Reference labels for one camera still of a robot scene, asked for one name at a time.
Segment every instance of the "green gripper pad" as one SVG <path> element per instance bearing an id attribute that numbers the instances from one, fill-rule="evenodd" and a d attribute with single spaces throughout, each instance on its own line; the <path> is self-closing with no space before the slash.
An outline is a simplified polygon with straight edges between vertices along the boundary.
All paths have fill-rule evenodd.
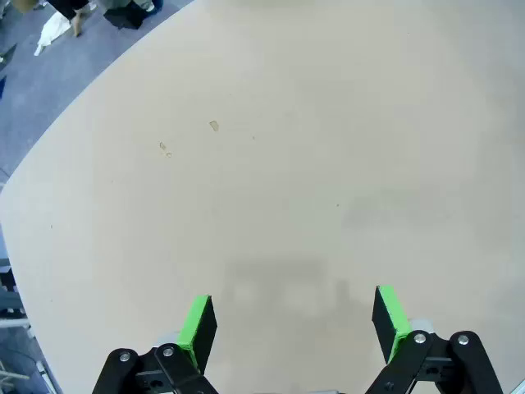
<path id="1" fill-rule="evenodd" d="M 376 287 L 372 321 L 385 362 L 388 364 L 399 349 L 399 344 L 412 331 L 392 286 Z"/>
<path id="2" fill-rule="evenodd" d="M 210 295 L 195 297 L 177 338 L 177 345 L 200 373 L 204 373 L 206 368 L 216 330 L 217 321 L 212 297 Z"/>

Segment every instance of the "screw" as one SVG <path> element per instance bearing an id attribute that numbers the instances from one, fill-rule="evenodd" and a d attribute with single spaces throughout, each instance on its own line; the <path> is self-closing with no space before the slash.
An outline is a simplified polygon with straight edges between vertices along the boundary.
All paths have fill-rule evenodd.
<path id="1" fill-rule="evenodd" d="M 127 360 L 130 359 L 130 353 L 127 352 L 127 351 L 125 351 L 125 352 L 121 353 L 121 356 L 120 356 L 119 358 L 120 358 L 120 360 L 121 360 L 123 363 L 125 363 Z"/>
<path id="2" fill-rule="evenodd" d="M 467 345 L 468 344 L 468 337 L 466 335 L 460 335 L 458 337 L 458 342 L 460 345 Z"/>
<path id="3" fill-rule="evenodd" d="M 162 354 L 164 355 L 164 357 L 170 357 L 171 355 L 173 355 L 173 348 L 167 347 L 162 351 Z"/>
<path id="4" fill-rule="evenodd" d="M 413 339 L 416 341 L 416 343 L 423 343 L 427 340 L 427 337 L 425 337 L 425 334 L 416 334 Z"/>

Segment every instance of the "bare foot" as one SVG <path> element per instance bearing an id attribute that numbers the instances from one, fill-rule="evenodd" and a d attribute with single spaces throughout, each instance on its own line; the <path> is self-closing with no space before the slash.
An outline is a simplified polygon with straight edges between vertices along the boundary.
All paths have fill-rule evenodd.
<path id="1" fill-rule="evenodd" d="M 81 33 L 80 22 L 80 14 L 76 14 L 75 17 L 71 20 L 71 24 L 73 25 L 73 35 L 75 37 L 78 37 Z"/>

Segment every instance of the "tabletop surface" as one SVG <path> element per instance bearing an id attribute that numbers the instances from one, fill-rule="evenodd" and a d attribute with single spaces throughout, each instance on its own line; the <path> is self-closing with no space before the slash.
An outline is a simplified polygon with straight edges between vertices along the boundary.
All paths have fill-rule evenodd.
<path id="1" fill-rule="evenodd" d="M 196 0 L 117 59 L 0 195 L 65 393 L 206 293 L 219 392 L 364 392 L 377 284 L 442 337 L 477 332 L 506 392 L 525 378 L 525 61 L 506 7 Z"/>

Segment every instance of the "white cloth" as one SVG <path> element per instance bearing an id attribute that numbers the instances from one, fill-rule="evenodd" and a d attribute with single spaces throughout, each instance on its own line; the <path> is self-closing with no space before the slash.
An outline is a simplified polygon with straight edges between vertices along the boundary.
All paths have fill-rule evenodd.
<path id="1" fill-rule="evenodd" d="M 38 56 L 43 51 L 43 47 L 51 45 L 54 39 L 66 33 L 70 27 L 71 23 L 67 18 L 60 12 L 55 12 L 42 28 L 42 34 L 40 35 L 38 47 L 36 51 L 34 51 L 34 55 Z"/>

